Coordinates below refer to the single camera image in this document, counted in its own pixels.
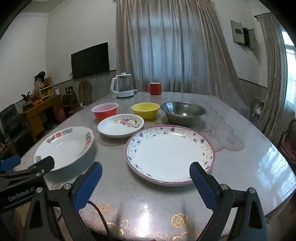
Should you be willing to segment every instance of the screw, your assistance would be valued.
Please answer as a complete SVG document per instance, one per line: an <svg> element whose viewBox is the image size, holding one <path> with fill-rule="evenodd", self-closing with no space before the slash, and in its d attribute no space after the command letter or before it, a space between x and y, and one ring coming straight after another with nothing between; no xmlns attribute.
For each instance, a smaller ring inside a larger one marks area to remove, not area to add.
<svg viewBox="0 0 296 241"><path fill-rule="evenodd" d="M68 189L70 189L70 188L71 188L71 184L70 184L70 183L66 183L66 184L64 185L64 189L68 190Z"/></svg>
<svg viewBox="0 0 296 241"><path fill-rule="evenodd" d="M36 189L36 192L37 192L37 193L41 193L42 190L43 190L42 188L37 188L37 189Z"/></svg>
<svg viewBox="0 0 296 241"><path fill-rule="evenodd" d="M228 189L228 186L226 184L221 184L220 187L223 189L223 190L227 190Z"/></svg>
<svg viewBox="0 0 296 241"><path fill-rule="evenodd" d="M256 192L256 190L254 188L249 188L249 192L254 194Z"/></svg>

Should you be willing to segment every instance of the electric kettle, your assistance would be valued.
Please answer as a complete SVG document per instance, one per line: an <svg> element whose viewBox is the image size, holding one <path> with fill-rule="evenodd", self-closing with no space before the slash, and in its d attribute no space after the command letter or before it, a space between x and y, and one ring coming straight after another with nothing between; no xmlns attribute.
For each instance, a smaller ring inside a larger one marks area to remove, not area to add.
<svg viewBox="0 0 296 241"><path fill-rule="evenodd" d="M134 95L131 74L122 73L112 79L110 90L117 98L127 98Z"/></svg>

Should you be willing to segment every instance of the white bowl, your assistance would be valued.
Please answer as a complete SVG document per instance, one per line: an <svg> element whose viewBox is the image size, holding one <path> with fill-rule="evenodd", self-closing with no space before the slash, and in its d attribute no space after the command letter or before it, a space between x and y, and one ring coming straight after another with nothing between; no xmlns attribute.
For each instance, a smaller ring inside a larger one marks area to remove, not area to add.
<svg viewBox="0 0 296 241"><path fill-rule="evenodd" d="M42 142L35 153L34 162L52 156L54 168L51 171L62 169L82 157L93 141L94 133L89 128L82 126L66 128Z"/></svg>
<svg viewBox="0 0 296 241"><path fill-rule="evenodd" d="M144 119L141 116L121 114L102 120L98 124L98 130L110 138L125 138L139 131L143 125Z"/></svg>

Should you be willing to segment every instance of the floral plate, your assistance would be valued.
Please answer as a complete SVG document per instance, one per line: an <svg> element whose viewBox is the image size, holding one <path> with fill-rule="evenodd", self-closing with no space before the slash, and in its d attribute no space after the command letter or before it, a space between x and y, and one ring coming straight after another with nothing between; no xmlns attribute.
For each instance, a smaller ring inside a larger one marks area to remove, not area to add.
<svg viewBox="0 0 296 241"><path fill-rule="evenodd" d="M121 114L110 116L98 124L98 130L110 138L130 137L144 125L141 116Z"/></svg>
<svg viewBox="0 0 296 241"><path fill-rule="evenodd" d="M181 126L159 125L134 134L125 157L140 177L163 186L192 183L189 167L198 161L208 173L215 161L212 144L200 133Z"/></svg>
<svg viewBox="0 0 296 241"><path fill-rule="evenodd" d="M34 162L52 156L54 168L51 171L62 169L82 157L94 141L93 131L89 128L76 126L58 131L45 139L38 147Z"/></svg>

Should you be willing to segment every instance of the black leather chair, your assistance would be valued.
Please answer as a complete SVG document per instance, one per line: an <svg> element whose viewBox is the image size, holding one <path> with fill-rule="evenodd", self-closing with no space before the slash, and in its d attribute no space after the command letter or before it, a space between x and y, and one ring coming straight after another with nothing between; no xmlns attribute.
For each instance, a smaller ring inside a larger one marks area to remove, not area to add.
<svg viewBox="0 0 296 241"><path fill-rule="evenodd" d="M5 146L3 150L1 150L1 147L0 147L0 161L6 160L9 157L12 157L12 154L9 148L6 146L5 138L1 130L0 130L0 144L3 144Z"/></svg>
<svg viewBox="0 0 296 241"><path fill-rule="evenodd" d="M0 119L4 132L9 135L19 156L22 157L34 145L34 140L14 104L0 112Z"/></svg>

